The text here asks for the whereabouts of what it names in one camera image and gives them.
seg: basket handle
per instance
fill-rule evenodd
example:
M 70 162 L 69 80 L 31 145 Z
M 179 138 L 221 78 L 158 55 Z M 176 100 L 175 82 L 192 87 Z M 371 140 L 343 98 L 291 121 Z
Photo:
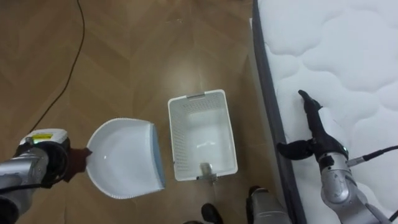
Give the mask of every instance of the basket handle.
M 206 95 L 206 93 L 204 93 L 204 92 L 193 94 L 193 95 L 187 95 L 187 99 L 188 100 L 197 100 L 197 99 L 205 97 L 205 95 Z

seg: white mattress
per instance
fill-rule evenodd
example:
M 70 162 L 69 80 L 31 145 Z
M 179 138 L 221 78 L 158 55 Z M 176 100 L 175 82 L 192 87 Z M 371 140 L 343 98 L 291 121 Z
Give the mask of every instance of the white mattress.
M 310 139 L 305 90 L 350 158 L 398 144 L 398 1 L 259 0 L 262 31 L 288 142 Z M 352 168 L 386 216 L 398 209 L 398 151 Z M 314 157 L 293 163 L 308 223 L 340 223 L 320 196 Z

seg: black cable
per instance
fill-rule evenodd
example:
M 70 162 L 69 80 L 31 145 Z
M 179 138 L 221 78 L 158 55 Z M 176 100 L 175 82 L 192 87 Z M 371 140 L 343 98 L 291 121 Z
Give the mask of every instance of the black cable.
M 85 17 L 83 15 L 83 10 L 81 10 L 80 2 L 79 2 L 79 0 L 76 0 L 76 1 L 77 1 L 78 6 L 79 6 L 80 15 L 81 15 L 81 21 L 83 22 L 83 32 L 82 32 L 82 35 L 81 35 L 81 42 L 80 42 L 79 50 L 78 50 L 78 52 L 76 54 L 75 61 L 73 61 L 73 64 L 72 64 L 72 67 L 70 69 L 70 73 L 69 73 L 69 76 L 68 76 L 68 80 L 67 80 L 65 86 L 63 87 L 63 90 L 53 100 L 53 102 L 50 104 L 50 106 L 44 111 L 43 115 L 39 118 L 39 120 L 37 120 L 35 125 L 33 125 L 33 128 L 30 130 L 30 133 L 32 131 L 34 131 L 34 129 L 37 127 L 37 125 L 39 125 L 39 123 L 43 120 L 45 115 L 50 111 L 51 107 L 61 98 L 61 96 L 65 93 L 65 90 L 67 90 L 69 82 L 70 82 L 70 79 L 72 77 L 73 70 L 75 69 L 75 65 L 76 65 L 77 59 L 79 58 L 81 48 L 83 47 L 83 43 L 85 41 L 85 34 L 86 34 L 86 22 L 85 22 Z
M 398 210 L 394 214 L 392 214 L 388 220 L 390 220 L 390 222 L 393 222 L 397 217 L 398 217 Z
M 81 52 L 81 48 L 83 47 L 83 43 L 84 43 L 84 40 L 85 40 L 85 34 L 86 34 L 86 22 L 85 22 L 85 17 L 84 17 L 84 14 L 83 14 L 83 10 L 81 9 L 80 2 L 79 2 L 79 0 L 76 0 L 76 1 L 77 1 L 79 10 L 80 10 L 81 21 L 83 23 L 83 32 L 81 34 L 81 42 L 80 42 L 80 46 L 79 46 L 78 52 L 76 54 L 75 60 L 73 61 L 73 64 L 72 64 L 72 67 L 70 69 L 70 73 L 69 73 L 69 76 L 68 76 L 68 80 L 67 80 L 65 86 L 63 87 L 63 90 L 53 100 L 53 102 L 50 104 L 50 106 L 44 111 L 43 115 L 39 118 L 39 120 L 37 120 L 35 125 L 33 125 L 33 128 L 30 130 L 30 132 L 34 131 L 34 129 L 37 127 L 37 125 L 39 125 L 39 123 L 43 120 L 45 115 L 50 111 L 51 107 L 61 98 L 61 96 L 64 94 L 65 90 L 68 88 L 68 85 L 70 83 L 70 79 L 72 77 L 73 70 L 75 69 L 75 65 L 76 65 L 77 59 L 79 58 L 79 55 L 80 55 L 80 52 Z M 67 153 L 65 151 L 63 151 L 63 152 L 65 153 L 65 158 L 68 158 Z M 67 167 L 68 167 L 68 164 L 66 164 L 66 168 L 59 175 L 59 177 L 57 179 L 49 182 L 49 183 L 26 184 L 26 185 L 18 185 L 18 186 L 6 187 L 6 188 L 3 188 L 3 189 L 0 189 L 0 194 L 5 194 L 5 193 L 8 193 L 8 192 L 11 192 L 11 191 L 14 191 L 14 190 L 24 190 L 24 189 L 36 189 L 36 188 L 41 188 L 41 187 L 44 187 L 44 188 L 51 187 L 51 186 L 53 186 L 53 184 L 56 184 L 56 183 L 60 182 L 65 177 L 65 174 L 66 174 L 66 171 L 67 171 Z
M 371 160 L 371 159 L 376 158 L 377 156 L 383 155 L 385 152 L 393 151 L 393 150 L 395 150 L 395 149 L 398 149 L 398 146 L 391 146 L 391 147 L 388 147 L 388 148 L 385 148 L 385 149 L 381 149 L 381 150 L 378 150 L 378 151 L 376 151 L 376 152 L 372 152 L 372 153 L 370 153 L 370 154 L 368 154 L 368 155 L 365 155 L 365 156 L 363 156 L 362 158 L 363 158 L 365 161 L 369 161 L 369 160 Z

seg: gray mattress border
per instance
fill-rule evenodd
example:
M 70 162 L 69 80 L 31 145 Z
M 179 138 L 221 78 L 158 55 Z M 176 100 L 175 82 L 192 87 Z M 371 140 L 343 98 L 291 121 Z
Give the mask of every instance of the gray mattress border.
M 252 31 L 254 53 L 259 72 L 261 91 L 264 98 L 264 104 L 266 106 L 269 126 L 271 128 L 272 141 L 274 142 L 274 145 L 276 145 L 278 142 L 286 142 L 286 139 L 272 82 L 266 48 L 264 45 L 258 0 L 253 0 Z M 276 160 L 289 217 L 292 219 L 293 223 L 306 224 L 307 220 L 305 218 L 304 209 L 297 189 L 292 162 L 282 157 L 277 152 L 277 149 L 274 150 L 277 155 Z

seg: white plastic dustpan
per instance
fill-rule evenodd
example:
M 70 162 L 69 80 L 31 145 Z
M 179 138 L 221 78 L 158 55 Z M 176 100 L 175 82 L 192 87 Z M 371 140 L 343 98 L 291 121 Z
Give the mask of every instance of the white plastic dustpan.
M 88 141 L 91 181 L 104 194 L 133 198 L 165 187 L 154 124 L 116 118 L 99 127 Z

